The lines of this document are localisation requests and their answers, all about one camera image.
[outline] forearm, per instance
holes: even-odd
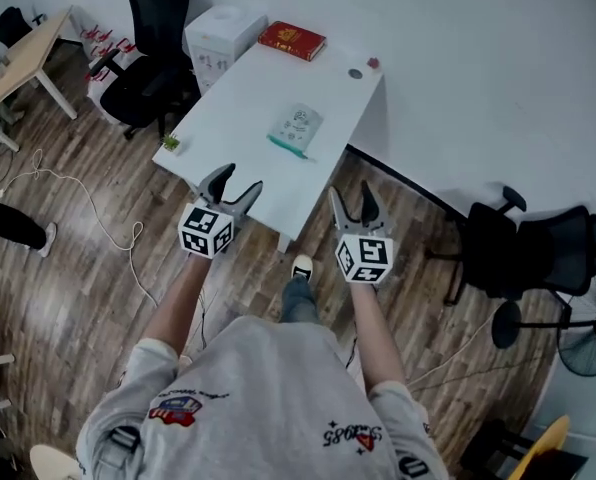
[[[387,320],[378,305],[373,287],[350,283],[356,315],[358,353],[367,393],[384,381],[405,383],[405,371]]]
[[[211,260],[192,255],[151,317],[143,338],[154,338],[170,345],[178,355],[187,342],[202,285]]]

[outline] small green plant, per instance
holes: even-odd
[[[167,151],[176,151],[176,148],[180,145],[180,141],[176,138],[175,134],[168,133],[163,137],[162,144]]]

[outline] red book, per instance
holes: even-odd
[[[282,21],[272,23],[258,37],[260,44],[290,53],[306,61],[313,60],[325,46],[326,41],[325,36]]]

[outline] shoe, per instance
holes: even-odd
[[[311,274],[314,272],[314,264],[311,258],[306,254],[299,254],[294,260],[294,264],[291,267],[292,279],[296,276],[303,276],[307,278],[307,281],[311,279]]]
[[[49,256],[49,251],[51,251],[51,246],[53,245],[54,240],[56,239],[57,232],[58,226],[56,226],[55,222],[50,223],[47,226],[47,229],[45,229],[45,233],[47,235],[47,242],[45,243],[45,246],[38,251],[38,254],[40,254],[43,258]]]

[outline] electric fan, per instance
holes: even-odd
[[[596,376],[596,277],[589,291],[572,297],[559,322],[523,322],[514,302],[505,302],[494,315],[491,334],[494,345],[505,349],[518,338],[520,329],[557,329],[558,353],[569,371],[582,377]]]

